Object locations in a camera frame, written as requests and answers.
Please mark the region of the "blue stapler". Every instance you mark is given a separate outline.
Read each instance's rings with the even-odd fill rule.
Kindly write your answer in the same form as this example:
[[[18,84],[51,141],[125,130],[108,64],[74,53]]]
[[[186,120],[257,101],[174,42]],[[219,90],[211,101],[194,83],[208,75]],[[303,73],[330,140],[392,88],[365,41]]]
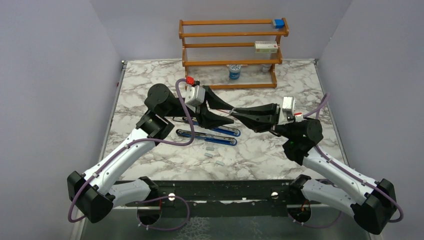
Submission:
[[[172,120],[179,123],[189,124],[189,120],[187,117],[173,117]],[[192,122],[193,122],[193,125],[199,126],[199,123],[196,120],[196,118],[193,117]],[[235,137],[239,137],[241,135],[241,131],[239,129],[233,128],[233,127],[227,127],[227,126],[218,126],[215,128],[211,128],[210,130],[216,133],[224,134],[226,136],[195,131],[194,138],[202,139],[205,142],[210,142],[215,144],[236,146],[238,141],[236,140]],[[185,137],[185,138],[192,137],[192,132],[190,130],[177,129],[175,130],[175,132],[180,137]]]

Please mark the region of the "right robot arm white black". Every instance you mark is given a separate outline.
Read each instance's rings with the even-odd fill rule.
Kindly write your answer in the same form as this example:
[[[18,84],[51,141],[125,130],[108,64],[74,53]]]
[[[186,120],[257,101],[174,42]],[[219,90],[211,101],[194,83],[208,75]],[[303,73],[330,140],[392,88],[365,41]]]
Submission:
[[[294,108],[276,103],[248,108],[233,108],[230,115],[256,133],[270,132],[287,141],[285,156],[328,179],[324,185],[307,176],[299,176],[288,190],[289,199],[300,204],[316,201],[349,216],[365,231],[379,235],[401,208],[394,185],[387,179],[376,180],[350,168],[318,147],[324,138],[318,119],[303,116]]]

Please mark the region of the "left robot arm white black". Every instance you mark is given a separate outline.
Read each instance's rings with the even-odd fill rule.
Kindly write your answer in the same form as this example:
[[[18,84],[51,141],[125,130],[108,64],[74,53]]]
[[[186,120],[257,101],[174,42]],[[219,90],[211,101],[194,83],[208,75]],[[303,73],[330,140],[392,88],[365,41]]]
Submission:
[[[181,78],[175,83],[175,89],[172,92],[162,83],[151,86],[144,102],[147,111],[123,142],[83,173],[74,171],[67,177],[71,201],[67,214],[69,222],[77,221],[73,217],[74,209],[82,213],[83,219],[97,223],[115,207],[134,201],[147,206],[155,203],[157,191],[149,178],[124,184],[117,184],[117,180],[134,162],[159,145],[186,147],[192,144],[194,137],[186,142],[167,139],[174,128],[169,118],[186,117],[191,128],[195,123],[205,129],[233,123],[232,119],[214,113],[214,110],[231,110],[232,106],[209,86]]]

